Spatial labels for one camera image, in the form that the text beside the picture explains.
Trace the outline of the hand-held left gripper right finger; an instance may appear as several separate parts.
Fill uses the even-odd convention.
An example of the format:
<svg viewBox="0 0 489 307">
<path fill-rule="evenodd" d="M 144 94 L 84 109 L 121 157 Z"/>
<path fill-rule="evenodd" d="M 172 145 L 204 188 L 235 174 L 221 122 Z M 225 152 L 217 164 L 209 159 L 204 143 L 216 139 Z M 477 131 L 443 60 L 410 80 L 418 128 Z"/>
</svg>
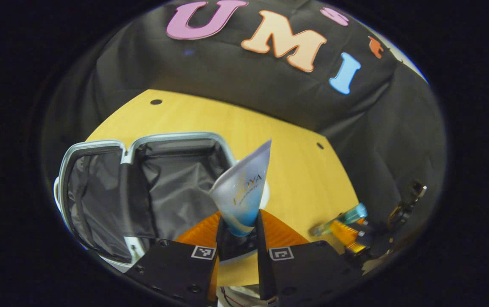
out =
<svg viewBox="0 0 489 307">
<path fill-rule="evenodd" d="M 329 302 L 357 284 L 357 268 L 328 242 L 309 242 L 265 210 L 259 211 L 255 228 L 264 301 Z"/>
</svg>

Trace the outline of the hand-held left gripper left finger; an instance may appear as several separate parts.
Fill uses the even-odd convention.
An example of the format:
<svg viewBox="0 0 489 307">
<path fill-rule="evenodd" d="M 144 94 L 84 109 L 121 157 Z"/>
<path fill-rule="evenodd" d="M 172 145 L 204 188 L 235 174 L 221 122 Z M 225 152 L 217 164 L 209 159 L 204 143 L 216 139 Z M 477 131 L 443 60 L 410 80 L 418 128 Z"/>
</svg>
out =
<svg viewBox="0 0 489 307">
<path fill-rule="evenodd" d="M 126 276 L 152 295 L 178 307 L 216 305 L 225 231 L 221 214 L 211 214 L 177 239 L 157 241 Z"/>
</svg>

